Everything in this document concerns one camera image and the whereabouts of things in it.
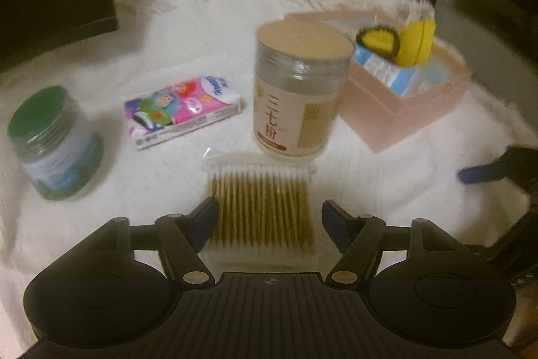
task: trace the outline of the brand logo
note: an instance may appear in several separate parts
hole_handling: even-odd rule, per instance
[[[209,81],[209,84],[213,86],[213,93],[217,96],[222,95],[222,88],[228,87],[224,78],[205,77]]]

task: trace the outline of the plastic jar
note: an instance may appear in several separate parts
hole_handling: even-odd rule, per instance
[[[47,200],[77,193],[103,156],[101,137],[61,86],[44,88],[23,102],[7,134],[24,172]]]
[[[258,30],[254,134],[287,156],[325,147],[337,114],[354,44],[323,24],[292,19]]]

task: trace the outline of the ribbed black surface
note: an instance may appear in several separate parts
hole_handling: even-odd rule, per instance
[[[383,327],[358,293],[330,288],[316,274],[227,273],[211,289],[186,292],[162,325],[129,344],[79,350],[43,341],[23,357],[514,359],[517,355],[498,341],[464,349],[407,341]]]

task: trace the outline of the open container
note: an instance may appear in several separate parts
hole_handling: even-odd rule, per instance
[[[348,37],[353,26],[388,25],[400,31],[404,25],[381,11],[325,11],[290,14],[300,21],[321,22],[340,29]],[[470,84],[472,72],[450,45],[434,42],[431,56],[448,67],[453,76],[426,91],[399,97],[363,66],[351,62],[350,74],[340,98],[338,114],[370,146],[380,152],[451,112]]]

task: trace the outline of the chinese character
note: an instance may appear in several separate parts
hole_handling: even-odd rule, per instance
[[[276,130],[273,125],[268,123],[265,125],[265,135],[269,137],[270,139],[274,140],[274,137],[276,136]]]

